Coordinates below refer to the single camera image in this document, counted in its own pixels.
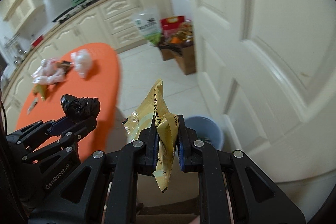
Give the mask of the black plastic bag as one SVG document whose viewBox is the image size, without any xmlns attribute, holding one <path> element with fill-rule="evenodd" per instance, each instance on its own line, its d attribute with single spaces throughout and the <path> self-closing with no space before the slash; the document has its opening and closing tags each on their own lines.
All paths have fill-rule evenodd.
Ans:
<svg viewBox="0 0 336 224">
<path fill-rule="evenodd" d="M 98 98 L 77 98 L 70 94 L 64 94 L 60 103 L 64 114 L 73 121 L 83 121 L 89 117 L 97 118 L 100 113 Z"/>
</svg>

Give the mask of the white striped snack wrapper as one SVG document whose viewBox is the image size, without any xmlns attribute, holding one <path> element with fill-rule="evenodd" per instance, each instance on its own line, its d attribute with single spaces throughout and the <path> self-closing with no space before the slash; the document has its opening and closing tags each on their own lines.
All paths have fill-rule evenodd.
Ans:
<svg viewBox="0 0 336 224">
<path fill-rule="evenodd" d="M 28 107 L 28 109 L 27 109 L 27 115 L 29 115 L 30 112 L 31 112 L 31 111 L 34 109 L 34 107 L 37 105 L 38 100 L 39 100 L 38 97 L 35 97 L 35 98 L 33 99 L 33 101 L 31 102 L 31 104 L 29 105 L 29 107 Z"/>
</svg>

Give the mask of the green snack bag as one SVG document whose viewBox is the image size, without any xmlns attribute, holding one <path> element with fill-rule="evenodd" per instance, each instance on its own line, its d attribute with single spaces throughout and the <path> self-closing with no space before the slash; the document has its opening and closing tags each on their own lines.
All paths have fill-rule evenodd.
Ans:
<svg viewBox="0 0 336 224">
<path fill-rule="evenodd" d="M 33 88 L 33 95 L 40 95 L 43 101 L 46 100 L 48 85 L 35 84 Z"/>
</svg>

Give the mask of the yellow snack bag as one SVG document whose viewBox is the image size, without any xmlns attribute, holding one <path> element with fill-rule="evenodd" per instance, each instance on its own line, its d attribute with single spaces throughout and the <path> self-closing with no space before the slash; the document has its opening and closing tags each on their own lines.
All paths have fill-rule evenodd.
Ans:
<svg viewBox="0 0 336 224">
<path fill-rule="evenodd" d="M 123 122 L 132 141 L 139 139 L 141 131 L 152 125 L 159 137 L 157 163 L 153 175 L 161 192 L 164 192 L 173 168 L 179 122 L 177 115 L 169 112 L 163 98 L 162 79 L 156 80 L 146 98 Z"/>
</svg>

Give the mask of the clear plastic bag red print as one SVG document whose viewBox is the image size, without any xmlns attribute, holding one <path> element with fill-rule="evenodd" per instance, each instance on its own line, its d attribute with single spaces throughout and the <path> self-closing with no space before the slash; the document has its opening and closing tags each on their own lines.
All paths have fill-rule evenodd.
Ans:
<svg viewBox="0 0 336 224">
<path fill-rule="evenodd" d="M 33 84 L 52 85 L 62 83 L 65 80 L 65 70 L 59 59 L 43 59 L 31 78 Z"/>
</svg>

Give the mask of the small clear plastic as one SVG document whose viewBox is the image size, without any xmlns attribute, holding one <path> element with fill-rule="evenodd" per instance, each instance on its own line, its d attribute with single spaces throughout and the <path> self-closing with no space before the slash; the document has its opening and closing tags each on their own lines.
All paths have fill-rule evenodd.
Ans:
<svg viewBox="0 0 336 224">
<path fill-rule="evenodd" d="M 72 52 L 71 60 L 73 62 L 75 71 L 81 78 L 85 79 L 93 64 L 90 53 L 87 51 L 87 49 L 81 49 L 77 52 Z"/>
</svg>

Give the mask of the blue trash bin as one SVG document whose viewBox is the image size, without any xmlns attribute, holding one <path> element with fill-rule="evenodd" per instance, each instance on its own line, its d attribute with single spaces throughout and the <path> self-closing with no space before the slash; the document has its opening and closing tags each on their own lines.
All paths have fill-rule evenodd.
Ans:
<svg viewBox="0 0 336 224">
<path fill-rule="evenodd" d="M 224 146 L 224 133 L 211 118 L 204 116 L 188 117 L 185 119 L 185 125 L 195 130 L 199 139 L 212 144 L 217 150 L 222 150 Z"/>
</svg>

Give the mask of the cream kitchen cabinets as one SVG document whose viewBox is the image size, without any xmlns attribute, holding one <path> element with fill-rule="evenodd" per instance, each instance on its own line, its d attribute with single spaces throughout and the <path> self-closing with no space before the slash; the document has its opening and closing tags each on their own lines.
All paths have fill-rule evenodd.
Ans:
<svg viewBox="0 0 336 224">
<path fill-rule="evenodd" d="M 118 53 L 145 43 L 132 21 L 132 15 L 155 7 L 159 17 L 172 16 L 170 0 L 101 0 L 50 30 L 15 69 L 2 94 L 7 115 L 7 126 L 13 131 L 23 104 L 33 85 L 31 75 L 43 59 L 62 57 L 88 43 L 106 43 Z"/>
</svg>

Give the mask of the red tray on counter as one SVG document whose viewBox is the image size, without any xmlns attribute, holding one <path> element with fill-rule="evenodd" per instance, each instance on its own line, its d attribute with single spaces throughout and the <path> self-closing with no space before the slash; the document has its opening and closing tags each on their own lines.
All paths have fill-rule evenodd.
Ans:
<svg viewBox="0 0 336 224">
<path fill-rule="evenodd" d="M 35 48 L 37 47 L 44 39 L 43 35 L 40 35 L 38 38 L 34 39 L 33 42 L 31 43 L 31 47 Z"/>
</svg>

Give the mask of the hanging utensil rack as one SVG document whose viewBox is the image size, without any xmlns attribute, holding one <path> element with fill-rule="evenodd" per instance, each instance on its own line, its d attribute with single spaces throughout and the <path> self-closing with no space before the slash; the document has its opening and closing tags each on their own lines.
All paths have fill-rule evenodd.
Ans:
<svg viewBox="0 0 336 224">
<path fill-rule="evenodd" d="M 19 66 L 25 58 L 26 51 L 22 48 L 20 44 L 19 35 L 16 34 L 12 38 L 4 37 L 4 49 L 5 52 L 10 56 L 11 61 L 15 66 Z"/>
</svg>

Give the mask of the cardboard box with bottles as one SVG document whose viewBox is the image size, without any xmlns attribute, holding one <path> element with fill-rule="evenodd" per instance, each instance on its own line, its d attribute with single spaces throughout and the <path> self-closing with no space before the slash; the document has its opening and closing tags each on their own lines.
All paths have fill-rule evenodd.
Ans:
<svg viewBox="0 0 336 224">
<path fill-rule="evenodd" d="M 197 72 L 191 20 L 185 18 L 177 32 L 169 38 L 165 38 L 162 33 L 158 48 L 162 59 L 164 61 L 174 59 L 184 75 L 191 75 Z"/>
</svg>

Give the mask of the gas stove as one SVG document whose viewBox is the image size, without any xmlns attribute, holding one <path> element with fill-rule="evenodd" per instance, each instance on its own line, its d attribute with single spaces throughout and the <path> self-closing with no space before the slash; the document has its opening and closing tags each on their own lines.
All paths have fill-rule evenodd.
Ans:
<svg viewBox="0 0 336 224">
<path fill-rule="evenodd" d="M 58 17 L 56 17 L 52 22 L 53 23 L 64 23 L 67 21 L 69 18 L 73 17 L 76 15 L 78 12 L 86 9 L 87 7 L 93 5 L 96 3 L 96 0 L 87 0 L 83 3 L 78 4 L 75 7 L 71 7 L 70 9 L 67 9 L 63 13 L 61 13 Z"/>
</svg>

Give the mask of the red gift box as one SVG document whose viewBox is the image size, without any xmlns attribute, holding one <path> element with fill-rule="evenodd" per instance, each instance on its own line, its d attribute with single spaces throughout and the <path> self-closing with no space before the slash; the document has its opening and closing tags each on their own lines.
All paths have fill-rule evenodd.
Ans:
<svg viewBox="0 0 336 224">
<path fill-rule="evenodd" d="M 180 24 L 185 21 L 184 16 L 173 16 L 160 20 L 163 36 L 169 38 L 179 29 Z"/>
</svg>

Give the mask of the white green rice bag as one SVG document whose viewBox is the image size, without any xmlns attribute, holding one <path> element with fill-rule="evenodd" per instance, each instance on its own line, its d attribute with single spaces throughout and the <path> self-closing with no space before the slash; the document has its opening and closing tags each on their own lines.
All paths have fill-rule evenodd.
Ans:
<svg viewBox="0 0 336 224">
<path fill-rule="evenodd" d="M 157 6 L 135 12 L 131 19 L 143 38 L 156 46 L 161 41 L 162 29 Z"/>
</svg>

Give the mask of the white door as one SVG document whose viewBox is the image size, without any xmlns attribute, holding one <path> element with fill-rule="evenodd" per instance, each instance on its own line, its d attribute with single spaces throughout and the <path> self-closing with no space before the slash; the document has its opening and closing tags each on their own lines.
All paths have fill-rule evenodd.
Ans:
<svg viewBox="0 0 336 224">
<path fill-rule="evenodd" d="M 335 186 L 335 0 L 191 0 L 198 84 L 311 220 Z"/>
</svg>

